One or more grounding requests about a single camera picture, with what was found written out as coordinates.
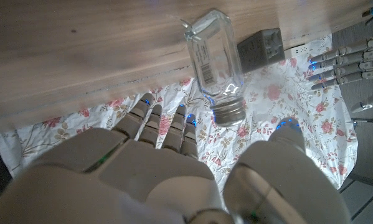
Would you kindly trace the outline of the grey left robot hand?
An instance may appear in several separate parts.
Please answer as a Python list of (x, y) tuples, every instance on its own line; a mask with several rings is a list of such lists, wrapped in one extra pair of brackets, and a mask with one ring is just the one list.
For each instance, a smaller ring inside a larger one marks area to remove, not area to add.
[(320, 81), (312, 90), (373, 79), (373, 36), (315, 56), (309, 62), (311, 71), (332, 67), (309, 78), (311, 82)]

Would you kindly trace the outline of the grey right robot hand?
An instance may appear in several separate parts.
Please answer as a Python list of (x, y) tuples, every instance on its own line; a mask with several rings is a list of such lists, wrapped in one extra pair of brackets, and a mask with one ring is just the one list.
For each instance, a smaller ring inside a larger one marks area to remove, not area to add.
[(156, 148), (162, 108), (144, 94), (113, 129), (95, 128), (38, 157), (0, 196), (0, 223), (349, 223), (306, 155), (297, 120), (251, 144), (219, 189), (198, 160), (195, 117), (177, 108)]

